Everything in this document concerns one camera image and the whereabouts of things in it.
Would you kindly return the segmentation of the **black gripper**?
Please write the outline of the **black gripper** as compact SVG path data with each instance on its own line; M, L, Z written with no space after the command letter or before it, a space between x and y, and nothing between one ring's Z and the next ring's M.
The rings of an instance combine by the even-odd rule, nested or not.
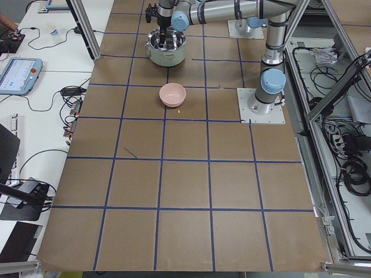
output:
M156 3L153 5L149 3L146 8L146 23L150 23L153 17L158 17L158 7Z

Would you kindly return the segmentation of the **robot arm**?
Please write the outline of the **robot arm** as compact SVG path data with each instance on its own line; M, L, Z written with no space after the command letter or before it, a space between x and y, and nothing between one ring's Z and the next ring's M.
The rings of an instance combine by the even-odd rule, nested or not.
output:
M290 1L158 1L145 9L146 21L156 18L159 45L169 30L184 32L189 26L219 21L228 23L232 38L265 39L261 57L260 85L248 99L249 110L256 115L272 112L286 84L283 50Z

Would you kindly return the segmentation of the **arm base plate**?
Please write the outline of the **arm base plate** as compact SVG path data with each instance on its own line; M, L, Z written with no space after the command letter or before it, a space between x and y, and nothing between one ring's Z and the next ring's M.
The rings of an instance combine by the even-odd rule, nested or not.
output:
M255 88L237 88L239 114L242 123L284 125L285 117L279 97L271 104L256 99Z
M263 39L263 27L265 19L248 18L242 20L229 20L228 32L230 38Z

